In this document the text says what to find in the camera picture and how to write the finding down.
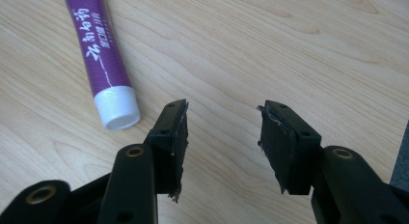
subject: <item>tube body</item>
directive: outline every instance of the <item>tube body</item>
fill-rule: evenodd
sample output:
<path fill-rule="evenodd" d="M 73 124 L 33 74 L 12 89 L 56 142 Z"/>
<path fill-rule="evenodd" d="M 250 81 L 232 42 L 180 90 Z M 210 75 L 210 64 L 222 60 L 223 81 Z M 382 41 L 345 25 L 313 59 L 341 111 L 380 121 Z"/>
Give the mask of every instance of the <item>tube body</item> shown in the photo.
<path fill-rule="evenodd" d="M 104 0 L 66 0 L 103 125 L 136 124 L 139 109 Z"/>

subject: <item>tube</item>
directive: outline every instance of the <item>tube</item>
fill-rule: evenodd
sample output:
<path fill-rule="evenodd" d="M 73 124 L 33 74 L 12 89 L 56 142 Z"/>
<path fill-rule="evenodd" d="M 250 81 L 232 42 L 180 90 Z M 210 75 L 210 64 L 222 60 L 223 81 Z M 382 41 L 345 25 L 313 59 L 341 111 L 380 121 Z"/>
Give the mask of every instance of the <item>tube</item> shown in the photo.
<path fill-rule="evenodd" d="M 105 0 L 65 0 L 82 50 L 95 106 L 103 126 L 123 129 L 140 120 Z"/>

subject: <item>toothpaste tube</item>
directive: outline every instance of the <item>toothpaste tube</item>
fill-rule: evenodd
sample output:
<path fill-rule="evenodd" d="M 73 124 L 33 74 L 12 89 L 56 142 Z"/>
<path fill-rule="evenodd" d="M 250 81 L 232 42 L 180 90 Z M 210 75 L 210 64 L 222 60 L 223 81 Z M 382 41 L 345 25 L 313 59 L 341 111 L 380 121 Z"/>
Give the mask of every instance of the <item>toothpaste tube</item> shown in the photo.
<path fill-rule="evenodd" d="M 123 129 L 140 120 L 135 91 L 104 0 L 66 0 L 74 23 L 96 108 L 108 129 Z"/>

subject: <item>wooden surface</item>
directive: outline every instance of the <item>wooden surface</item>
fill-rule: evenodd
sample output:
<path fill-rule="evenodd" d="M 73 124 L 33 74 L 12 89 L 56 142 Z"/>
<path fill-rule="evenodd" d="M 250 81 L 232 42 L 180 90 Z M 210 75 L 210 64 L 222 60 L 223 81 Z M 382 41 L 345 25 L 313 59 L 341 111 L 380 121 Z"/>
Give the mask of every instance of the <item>wooden surface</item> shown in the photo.
<path fill-rule="evenodd" d="M 107 0 L 142 112 L 102 127 L 63 0 L 0 0 L 0 210 L 43 180 L 72 189 L 190 102 L 179 204 L 160 223 L 314 223 L 257 145 L 266 99 L 388 182 L 409 118 L 409 0 Z"/>

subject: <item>wood grain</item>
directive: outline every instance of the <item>wood grain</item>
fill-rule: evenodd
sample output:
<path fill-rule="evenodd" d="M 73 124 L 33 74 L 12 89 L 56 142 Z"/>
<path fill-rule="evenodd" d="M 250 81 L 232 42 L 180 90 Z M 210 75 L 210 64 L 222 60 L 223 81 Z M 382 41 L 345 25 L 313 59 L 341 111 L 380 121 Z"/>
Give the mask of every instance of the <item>wood grain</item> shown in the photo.
<path fill-rule="evenodd" d="M 257 146 L 266 99 L 390 179 L 409 118 L 409 0 L 107 3 L 142 112 L 122 131 L 99 122 L 64 1 L 0 0 L 0 210 L 33 183 L 109 172 L 180 98 L 183 189 L 179 204 L 159 197 L 160 223 L 314 223 Z"/>

